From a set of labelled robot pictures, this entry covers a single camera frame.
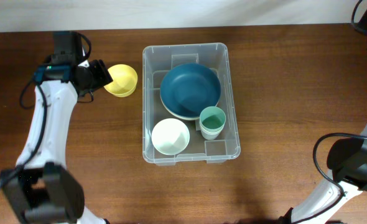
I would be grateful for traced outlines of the yellow plastic bowl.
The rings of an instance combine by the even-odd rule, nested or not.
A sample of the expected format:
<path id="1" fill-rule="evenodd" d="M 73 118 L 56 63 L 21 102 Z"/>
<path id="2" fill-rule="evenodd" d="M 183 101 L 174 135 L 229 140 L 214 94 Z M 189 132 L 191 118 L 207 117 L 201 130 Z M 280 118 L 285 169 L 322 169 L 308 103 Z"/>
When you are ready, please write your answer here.
<path id="1" fill-rule="evenodd" d="M 127 97 L 136 89 L 138 76 L 132 67 L 125 64 L 117 64 L 109 67 L 109 74 L 113 81 L 105 85 L 105 90 L 117 97 Z"/>

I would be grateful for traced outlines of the large blue bowl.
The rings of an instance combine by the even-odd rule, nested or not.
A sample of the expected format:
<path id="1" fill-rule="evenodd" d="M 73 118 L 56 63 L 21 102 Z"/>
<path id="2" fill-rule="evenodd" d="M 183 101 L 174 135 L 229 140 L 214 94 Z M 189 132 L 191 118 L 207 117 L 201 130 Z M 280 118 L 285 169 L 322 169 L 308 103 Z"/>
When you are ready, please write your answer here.
<path id="1" fill-rule="evenodd" d="M 187 63 L 167 72 L 160 84 L 160 96 L 217 98 L 221 97 L 221 84 L 210 68 L 197 63 Z"/>

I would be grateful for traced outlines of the white plastic bowl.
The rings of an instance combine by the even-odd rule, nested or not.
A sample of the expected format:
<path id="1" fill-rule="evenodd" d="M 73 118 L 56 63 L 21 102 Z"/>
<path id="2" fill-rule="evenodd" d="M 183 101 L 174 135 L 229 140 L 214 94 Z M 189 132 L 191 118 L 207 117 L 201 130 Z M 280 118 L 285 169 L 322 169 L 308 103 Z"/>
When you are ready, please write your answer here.
<path id="1" fill-rule="evenodd" d="M 154 126 L 151 140 L 158 152 L 173 156 L 181 153 L 188 146 L 190 133 L 186 124 L 181 120 L 167 118 Z"/>

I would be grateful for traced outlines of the large beige plate bowl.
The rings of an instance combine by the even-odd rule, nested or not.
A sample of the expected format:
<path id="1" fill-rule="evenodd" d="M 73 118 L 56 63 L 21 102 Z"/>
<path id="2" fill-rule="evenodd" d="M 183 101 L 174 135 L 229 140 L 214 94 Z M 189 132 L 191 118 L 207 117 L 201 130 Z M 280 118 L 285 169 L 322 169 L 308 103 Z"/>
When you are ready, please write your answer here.
<path id="1" fill-rule="evenodd" d="M 216 106 L 220 97 L 184 96 L 166 98 L 160 96 L 164 108 L 173 116 L 186 121 L 194 121 L 200 118 L 200 113 L 209 106 Z"/>

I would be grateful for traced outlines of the green plastic cup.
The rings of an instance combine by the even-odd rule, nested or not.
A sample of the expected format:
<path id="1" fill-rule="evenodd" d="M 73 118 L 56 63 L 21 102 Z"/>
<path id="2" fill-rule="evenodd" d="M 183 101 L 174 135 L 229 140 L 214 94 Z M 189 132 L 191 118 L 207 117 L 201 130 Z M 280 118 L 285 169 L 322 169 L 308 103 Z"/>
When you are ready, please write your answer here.
<path id="1" fill-rule="evenodd" d="M 223 129 L 225 123 L 225 112 L 217 106 L 209 106 L 200 113 L 200 125 L 209 132 Z"/>

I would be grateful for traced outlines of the grey plastic cup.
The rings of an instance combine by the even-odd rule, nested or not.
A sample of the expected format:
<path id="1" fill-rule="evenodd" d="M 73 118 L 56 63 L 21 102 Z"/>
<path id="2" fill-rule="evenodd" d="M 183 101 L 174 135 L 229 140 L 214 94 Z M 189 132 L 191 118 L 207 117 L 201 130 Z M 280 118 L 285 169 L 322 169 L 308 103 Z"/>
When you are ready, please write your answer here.
<path id="1" fill-rule="evenodd" d="M 214 130 L 207 130 L 207 128 L 204 128 L 203 126 L 200 127 L 200 131 L 202 136 L 206 139 L 206 140 L 214 140 L 218 137 L 218 135 L 221 133 L 222 128 L 220 129 L 214 129 Z"/>

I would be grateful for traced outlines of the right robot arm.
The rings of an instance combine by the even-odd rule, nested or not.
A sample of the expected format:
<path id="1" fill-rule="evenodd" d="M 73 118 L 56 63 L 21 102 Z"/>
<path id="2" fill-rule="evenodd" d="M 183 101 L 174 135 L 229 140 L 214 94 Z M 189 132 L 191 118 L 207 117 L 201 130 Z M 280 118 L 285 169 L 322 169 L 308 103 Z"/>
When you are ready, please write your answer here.
<path id="1" fill-rule="evenodd" d="M 320 143 L 336 137 L 327 156 L 328 171 L 317 161 Z M 333 223 L 331 217 L 350 199 L 367 191 L 367 124 L 361 134 L 329 133 L 320 137 L 312 152 L 313 162 L 323 177 L 300 205 L 290 208 L 279 223 Z"/>

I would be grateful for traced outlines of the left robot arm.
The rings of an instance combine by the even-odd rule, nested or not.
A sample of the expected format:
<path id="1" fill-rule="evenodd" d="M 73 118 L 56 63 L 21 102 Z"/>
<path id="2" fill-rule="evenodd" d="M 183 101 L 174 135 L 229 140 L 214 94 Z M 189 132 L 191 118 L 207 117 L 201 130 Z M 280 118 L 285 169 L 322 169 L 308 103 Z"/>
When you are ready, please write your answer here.
<path id="1" fill-rule="evenodd" d="M 67 171 L 72 111 L 80 98 L 113 79 L 102 60 L 89 61 L 90 40 L 74 31 L 54 32 L 54 52 L 37 67 L 34 115 L 16 166 L 0 173 L 0 191 L 20 223 L 107 223 L 85 207 L 82 186 Z"/>

